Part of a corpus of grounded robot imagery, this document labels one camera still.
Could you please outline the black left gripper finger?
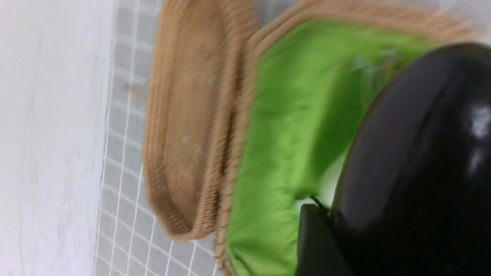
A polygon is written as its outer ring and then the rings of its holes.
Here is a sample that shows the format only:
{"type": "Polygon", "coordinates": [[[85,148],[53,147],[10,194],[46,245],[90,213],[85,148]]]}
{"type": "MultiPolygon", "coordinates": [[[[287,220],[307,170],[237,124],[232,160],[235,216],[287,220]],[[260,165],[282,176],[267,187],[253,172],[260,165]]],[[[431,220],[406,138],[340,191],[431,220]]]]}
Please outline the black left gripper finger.
{"type": "Polygon", "coordinates": [[[310,197],[300,208],[296,276],[352,276],[335,241],[329,208],[310,197]]]}

